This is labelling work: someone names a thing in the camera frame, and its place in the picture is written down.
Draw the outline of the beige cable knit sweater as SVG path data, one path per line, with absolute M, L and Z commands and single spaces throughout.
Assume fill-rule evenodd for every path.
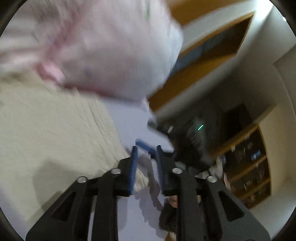
M 97 95 L 53 90 L 35 75 L 1 79 L 1 188 L 26 224 L 79 176 L 101 176 L 127 156 Z

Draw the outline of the wooden bookshelf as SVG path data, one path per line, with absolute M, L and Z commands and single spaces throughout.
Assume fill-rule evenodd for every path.
M 271 195 L 267 150 L 258 124 L 252 123 L 210 154 L 221 160 L 224 184 L 248 209 Z

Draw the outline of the pink floral pillow right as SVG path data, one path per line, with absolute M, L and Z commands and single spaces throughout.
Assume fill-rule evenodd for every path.
M 26 1 L 1 36 L 1 75 L 139 102 L 161 88 L 183 45 L 165 1 Z

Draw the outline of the wooden headboard frame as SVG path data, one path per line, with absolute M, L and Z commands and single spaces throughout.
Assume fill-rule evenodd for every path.
M 184 44 L 164 87 L 149 98 L 158 111 L 236 56 L 256 11 L 255 1 L 170 1 Z

